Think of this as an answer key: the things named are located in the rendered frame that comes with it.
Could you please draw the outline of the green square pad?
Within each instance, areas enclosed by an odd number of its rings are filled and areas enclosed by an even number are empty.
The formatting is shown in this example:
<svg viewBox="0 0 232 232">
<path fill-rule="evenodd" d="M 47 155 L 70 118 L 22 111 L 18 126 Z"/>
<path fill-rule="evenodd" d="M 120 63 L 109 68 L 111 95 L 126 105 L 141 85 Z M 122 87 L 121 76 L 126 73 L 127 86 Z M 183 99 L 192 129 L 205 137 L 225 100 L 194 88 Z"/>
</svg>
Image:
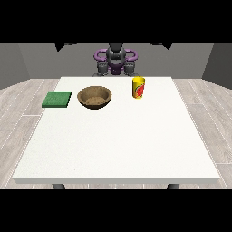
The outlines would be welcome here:
<svg viewBox="0 0 232 232">
<path fill-rule="evenodd" d="M 72 96 L 71 92 L 48 92 L 43 100 L 43 108 L 66 108 Z"/>
</svg>

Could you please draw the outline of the yellow cup with melon print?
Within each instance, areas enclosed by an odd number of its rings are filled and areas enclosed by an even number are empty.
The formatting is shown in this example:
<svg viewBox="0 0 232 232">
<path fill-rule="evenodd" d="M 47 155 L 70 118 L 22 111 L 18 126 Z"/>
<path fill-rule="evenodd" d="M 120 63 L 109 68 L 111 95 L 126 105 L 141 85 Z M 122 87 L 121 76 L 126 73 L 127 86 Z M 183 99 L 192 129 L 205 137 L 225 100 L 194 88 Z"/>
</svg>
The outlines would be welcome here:
<svg viewBox="0 0 232 232">
<path fill-rule="evenodd" d="M 141 76 L 135 76 L 132 78 L 132 96 L 135 99 L 141 99 L 145 87 L 145 78 Z"/>
</svg>

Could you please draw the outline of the brown wooden bowl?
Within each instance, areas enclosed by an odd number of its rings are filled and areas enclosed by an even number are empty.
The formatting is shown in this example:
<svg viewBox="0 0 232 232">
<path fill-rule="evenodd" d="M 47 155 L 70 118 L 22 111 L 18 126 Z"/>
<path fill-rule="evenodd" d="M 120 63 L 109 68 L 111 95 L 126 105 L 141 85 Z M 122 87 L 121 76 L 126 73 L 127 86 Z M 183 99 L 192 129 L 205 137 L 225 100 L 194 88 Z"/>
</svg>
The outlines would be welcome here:
<svg viewBox="0 0 232 232">
<path fill-rule="evenodd" d="M 85 108 L 99 110 L 110 102 L 111 91 L 103 86 L 89 86 L 78 92 L 77 99 Z"/>
</svg>

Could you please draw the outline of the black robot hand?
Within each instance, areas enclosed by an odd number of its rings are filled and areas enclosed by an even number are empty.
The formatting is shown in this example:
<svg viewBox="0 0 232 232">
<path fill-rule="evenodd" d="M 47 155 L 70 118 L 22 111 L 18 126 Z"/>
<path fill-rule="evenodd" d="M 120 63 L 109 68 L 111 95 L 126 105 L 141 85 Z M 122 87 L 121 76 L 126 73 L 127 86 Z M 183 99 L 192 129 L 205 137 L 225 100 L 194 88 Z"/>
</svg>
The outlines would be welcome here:
<svg viewBox="0 0 232 232">
<path fill-rule="evenodd" d="M 76 45 L 77 43 L 55 43 L 54 46 L 56 48 L 57 52 L 60 52 L 64 46 L 72 46 L 72 45 Z"/>
<path fill-rule="evenodd" d="M 151 43 L 151 45 L 162 45 L 162 46 L 165 47 L 167 50 L 169 50 L 170 47 L 172 46 L 172 43 Z"/>
</svg>

